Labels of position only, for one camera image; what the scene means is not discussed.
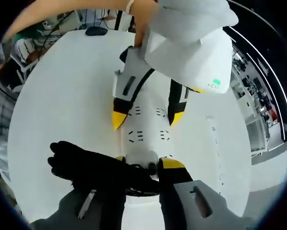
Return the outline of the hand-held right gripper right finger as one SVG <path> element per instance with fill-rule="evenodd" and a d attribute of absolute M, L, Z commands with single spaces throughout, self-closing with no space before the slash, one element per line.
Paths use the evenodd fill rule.
<path fill-rule="evenodd" d="M 226 200 L 201 180 L 193 180 L 184 164 L 160 158 L 160 204 L 167 230 L 226 230 L 231 211 Z"/>

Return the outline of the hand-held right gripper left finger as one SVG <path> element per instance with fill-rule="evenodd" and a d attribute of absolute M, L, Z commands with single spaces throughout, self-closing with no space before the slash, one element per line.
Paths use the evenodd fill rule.
<path fill-rule="evenodd" d="M 73 189 L 48 218 L 34 221 L 34 230 L 120 230 L 126 195 L 118 180 L 100 164 L 85 172 L 77 161 L 49 157 L 51 172 L 72 182 Z"/>

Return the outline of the person's left hand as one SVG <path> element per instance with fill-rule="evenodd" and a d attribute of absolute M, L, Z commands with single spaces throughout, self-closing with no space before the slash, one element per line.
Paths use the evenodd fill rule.
<path fill-rule="evenodd" d="M 158 13 L 158 2 L 156 0 L 135 0 L 130 8 L 130 14 L 134 17 L 135 39 L 134 46 L 142 45 L 146 28 L 152 18 Z"/>

